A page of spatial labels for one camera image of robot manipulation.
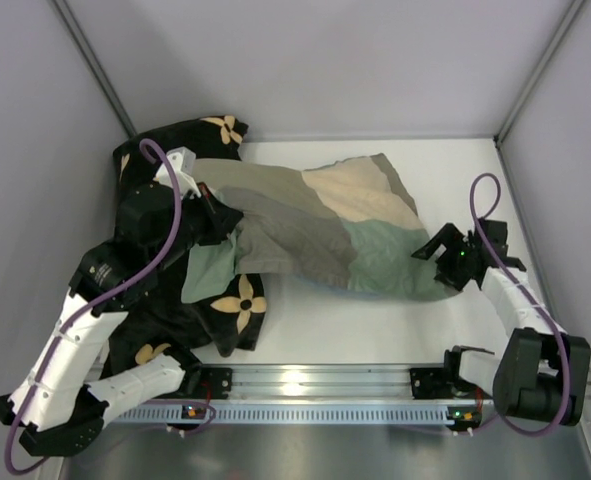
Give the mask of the white pillow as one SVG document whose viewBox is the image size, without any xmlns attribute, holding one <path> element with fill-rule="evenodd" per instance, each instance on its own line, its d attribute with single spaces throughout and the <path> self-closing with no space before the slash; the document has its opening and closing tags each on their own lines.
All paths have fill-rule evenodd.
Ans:
<svg viewBox="0 0 591 480">
<path fill-rule="evenodd" d="M 329 294 L 346 295 L 346 296 L 355 295 L 355 292 L 354 291 L 347 290 L 347 289 L 344 289 L 344 288 L 340 288 L 340 287 L 337 287 L 337 286 L 326 285 L 326 284 L 319 283 L 319 282 L 316 282 L 316 281 L 313 281 L 313 280 L 310 280 L 310 279 L 307 279 L 307 278 L 304 278 L 304 277 L 297 276 L 296 279 L 300 283 L 302 283 L 304 285 L 307 285 L 308 287 L 315 288 L 315 289 L 318 289 L 320 291 L 323 291 L 323 292 L 326 292 L 326 293 L 329 293 Z"/>
</svg>

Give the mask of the patchwork green beige pillowcase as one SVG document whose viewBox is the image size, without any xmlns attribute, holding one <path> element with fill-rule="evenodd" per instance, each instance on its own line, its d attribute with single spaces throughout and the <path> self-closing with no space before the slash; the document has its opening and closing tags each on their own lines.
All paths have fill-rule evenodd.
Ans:
<svg viewBox="0 0 591 480">
<path fill-rule="evenodd" d="M 223 243 L 190 250 L 184 303 L 223 293 L 241 274 L 416 302 L 457 293 L 437 281 L 434 263 L 413 258 L 429 234 L 384 154 L 308 170 L 199 159 L 193 176 L 242 218 Z"/>
</svg>

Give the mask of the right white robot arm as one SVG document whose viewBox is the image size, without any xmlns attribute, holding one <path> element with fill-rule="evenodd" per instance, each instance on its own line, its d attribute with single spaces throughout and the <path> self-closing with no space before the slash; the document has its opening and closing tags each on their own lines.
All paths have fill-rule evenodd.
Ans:
<svg viewBox="0 0 591 480">
<path fill-rule="evenodd" d="M 442 377 L 460 391 L 479 388 L 504 417 L 574 426 L 583 412 L 591 347 L 552 319 L 523 262 L 509 255 L 507 239 L 503 221 L 480 218 L 468 233 L 447 223 L 412 254 L 433 258 L 436 280 L 448 287 L 475 283 L 508 336 L 501 355 L 460 345 L 445 351 Z"/>
</svg>

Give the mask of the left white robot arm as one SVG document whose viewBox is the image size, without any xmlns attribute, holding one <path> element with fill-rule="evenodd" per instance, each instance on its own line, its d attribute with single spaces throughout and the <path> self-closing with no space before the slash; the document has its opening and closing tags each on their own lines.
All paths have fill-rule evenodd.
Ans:
<svg viewBox="0 0 591 480">
<path fill-rule="evenodd" d="M 148 363 L 101 381 L 86 380 L 95 358 L 161 272 L 196 245 L 227 240 L 242 220 L 199 184 L 183 196 L 156 183 L 120 203 L 115 235 L 87 252 L 73 275 L 50 340 L 24 383 L 0 396 L 0 421 L 33 457 L 70 457 L 124 412 L 159 395 L 188 390 L 199 360 L 171 345 Z"/>
</svg>

